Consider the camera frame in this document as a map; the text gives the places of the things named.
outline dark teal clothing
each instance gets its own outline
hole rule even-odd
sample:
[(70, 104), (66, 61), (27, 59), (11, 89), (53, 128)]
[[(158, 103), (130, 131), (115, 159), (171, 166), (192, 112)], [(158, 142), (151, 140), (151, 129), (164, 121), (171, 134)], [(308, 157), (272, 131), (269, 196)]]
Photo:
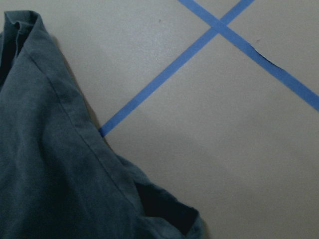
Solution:
[(0, 238), (202, 237), (197, 210), (104, 143), (39, 14), (5, 12), (0, 46)]

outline white surface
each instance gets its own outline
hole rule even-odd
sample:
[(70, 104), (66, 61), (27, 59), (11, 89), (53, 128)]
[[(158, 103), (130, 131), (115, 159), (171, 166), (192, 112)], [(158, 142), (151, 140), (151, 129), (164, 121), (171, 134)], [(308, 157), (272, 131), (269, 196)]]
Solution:
[[(236, 4), (198, 2), (218, 18)], [(2, 0), (0, 9), (41, 14), (98, 125), (208, 29), (173, 0)], [(313, 0), (256, 0), (229, 26), (319, 93), (318, 10)], [(218, 35), (106, 139), (199, 209), (209, 238), (315, 239), (318, 121)]]

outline gray cloth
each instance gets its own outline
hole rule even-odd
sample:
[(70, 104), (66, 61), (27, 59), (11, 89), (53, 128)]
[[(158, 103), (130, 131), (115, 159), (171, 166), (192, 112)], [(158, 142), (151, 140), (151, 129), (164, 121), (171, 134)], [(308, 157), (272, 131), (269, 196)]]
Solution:
[(198, 211), (116, 155), (33, 11), (0, 35), (0, 238), (198, 239)]

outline blue tape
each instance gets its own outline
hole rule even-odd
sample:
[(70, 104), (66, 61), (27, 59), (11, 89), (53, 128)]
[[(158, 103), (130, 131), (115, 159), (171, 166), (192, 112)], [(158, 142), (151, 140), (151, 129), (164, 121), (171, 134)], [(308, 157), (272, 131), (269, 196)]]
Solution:
[[(221, 21), (225, 24), (229, 24), (252, 2), (253, 0), (240, 1), (221, 18)], [(114, 116), (112, 116), (99, 129), (101, 136), (104, 137), (112, 129), (114, 129), (137, 106), (139, 106), (148, 96), (150, 96), (158, 87), (160, 87), (169, 77), (171, 77), (180, 67), (182, 67), (217, 34), (218, 32), (213, 28), (207, 30), (189, 48), (187, 48), (179, 57), (177, 57), (169, 66), (167, 66), (158, 76), (156, 76), (145, 88), (143, 88), (135, 97), (133, 97), (123, 108), (121, 108)]]
[(248, 57), (254, 60), (262, 68), (276, 77), (280, 82), (295, 92), (300, 98), (307, 102), (310, 106), (319, 111), (319, 96), (302, 84), (287, 71), (276, 66), (261, 54), (259, 54), (245, 39), (239, 36), (236, 32), (218, 20), (215, 16), (209, 13), (202, 6), (193, 0), (179, 0), (185, 7), (195, 13), (198, 17), (204, 20), (212, 28), (218, 31), (223, 37), (234, 44), (238, 49), (244, 52)]

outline floor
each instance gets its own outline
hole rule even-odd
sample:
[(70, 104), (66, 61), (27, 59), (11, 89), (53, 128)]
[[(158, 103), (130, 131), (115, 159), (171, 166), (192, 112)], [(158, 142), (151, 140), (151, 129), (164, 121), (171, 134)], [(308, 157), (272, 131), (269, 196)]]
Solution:
[(197, 208), (207, 238), (319, 238), (319, 1), (238, 1), (0, 9), (41, 14), (102, 136)]

